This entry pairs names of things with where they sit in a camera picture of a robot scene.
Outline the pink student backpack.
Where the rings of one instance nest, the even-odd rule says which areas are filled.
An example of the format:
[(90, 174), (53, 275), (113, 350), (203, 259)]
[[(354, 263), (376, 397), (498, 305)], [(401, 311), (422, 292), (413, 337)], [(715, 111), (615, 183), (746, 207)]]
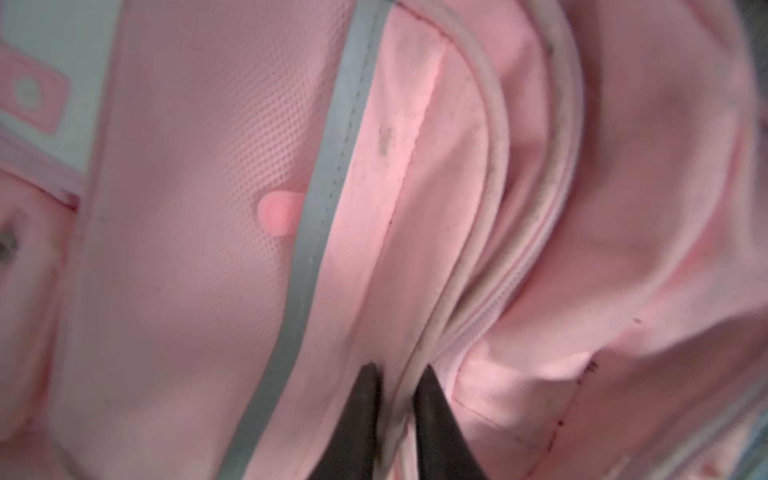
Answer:
[(734, 1), (5, 1), (1, 475), (309, 479), (360, 368), (419, 479), (767, 475), (767, 105)]

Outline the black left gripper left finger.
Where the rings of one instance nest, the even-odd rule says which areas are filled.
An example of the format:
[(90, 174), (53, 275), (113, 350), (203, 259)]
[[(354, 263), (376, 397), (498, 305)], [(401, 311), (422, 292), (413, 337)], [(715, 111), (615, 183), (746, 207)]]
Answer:
[(310, 480), (371, 480), (377, 455), (382, 378), (375, 363), (363, 365), (331, 439)]

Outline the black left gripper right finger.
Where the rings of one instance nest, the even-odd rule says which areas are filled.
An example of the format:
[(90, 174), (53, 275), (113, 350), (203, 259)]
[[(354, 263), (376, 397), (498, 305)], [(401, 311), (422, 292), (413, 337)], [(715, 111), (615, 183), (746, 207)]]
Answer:
[(486, 480), (453, 415), (433, 367), (424, 370), (413, 396), (418, 478)]

